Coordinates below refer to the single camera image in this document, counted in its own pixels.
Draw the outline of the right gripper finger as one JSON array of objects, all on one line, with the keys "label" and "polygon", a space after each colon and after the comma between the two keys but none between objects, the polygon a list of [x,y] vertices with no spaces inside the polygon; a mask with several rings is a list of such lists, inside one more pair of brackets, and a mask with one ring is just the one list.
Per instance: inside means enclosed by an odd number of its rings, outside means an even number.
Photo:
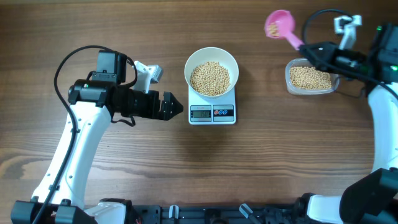
[{"label": "right gripper finger", "polygon": [[320,59],[308,58],[307,60],[313,67],[315,67],[316,70],[319,70],[321,72],[339,74],[337,70],[328,66],[328,65],[335,66],[335,59],[320,60]]},{"label": "right gripper finger", "polygon": [[338,46],[333,42],[304,44],[298,48],[299,53],[310,62],[331,62]]}]

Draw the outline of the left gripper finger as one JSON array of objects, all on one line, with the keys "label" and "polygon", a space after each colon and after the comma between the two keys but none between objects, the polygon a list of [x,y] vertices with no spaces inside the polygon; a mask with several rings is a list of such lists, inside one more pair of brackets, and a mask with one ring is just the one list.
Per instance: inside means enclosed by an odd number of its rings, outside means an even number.
[{"label": "left gripper finger", "polygon": [[163,102],[165,105],[183,108],[183,105],[176,99],[176,97],[171,92],[164,92]]},{"label": "left gripper finger", "polygon": [[182,112],[183,112],[183,107],[162,108],[160,111],[160,120],[168,121]]}]

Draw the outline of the pink plastic scoop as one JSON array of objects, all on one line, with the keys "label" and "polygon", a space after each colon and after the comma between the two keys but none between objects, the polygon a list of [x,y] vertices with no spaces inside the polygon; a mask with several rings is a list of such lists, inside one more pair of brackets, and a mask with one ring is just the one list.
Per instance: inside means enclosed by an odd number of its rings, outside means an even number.
[{"label": "pink plastic scoop", "polygon": [[291,13],[286,10],[276,10],[269,14],[264,24],[264,31],[267,37],[272,39],[284,39],[295,50],[303,45],[295,34],[295,20]]}]

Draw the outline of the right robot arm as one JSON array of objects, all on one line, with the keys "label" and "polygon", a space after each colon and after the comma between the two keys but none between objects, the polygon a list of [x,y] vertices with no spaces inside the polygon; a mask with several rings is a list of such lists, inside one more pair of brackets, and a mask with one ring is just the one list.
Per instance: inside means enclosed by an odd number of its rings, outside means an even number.
[{"label": "right robot arm", "polygon": [[374,126],[371,173],[341,196],[311,195],[307,216],[321,223],[397,223],[397,26],[379,26],[368,55],[333,42],[303,44],[298,51],[320,71],[362,81]]}]

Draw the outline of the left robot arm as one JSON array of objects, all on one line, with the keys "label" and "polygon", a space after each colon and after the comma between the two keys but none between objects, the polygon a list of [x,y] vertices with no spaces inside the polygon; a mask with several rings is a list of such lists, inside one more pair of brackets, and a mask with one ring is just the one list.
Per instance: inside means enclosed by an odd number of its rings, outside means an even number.
[{"label": "left robot arm", "polygon": [[98,144],[114,122],[135,126],[134,117],[168,121],[183,111],[170,92],[159,99],[158,91],[133,89],[137,80],[126,82],[127,66],[134,61],[125,54],[97,46],[96,70],[77,80],[60,98],[68,115],[62,137],[46,175],[29,201],[16,201],[13,223],[142,223],[130,200],[104,198],[86,209],[86,183]]}]

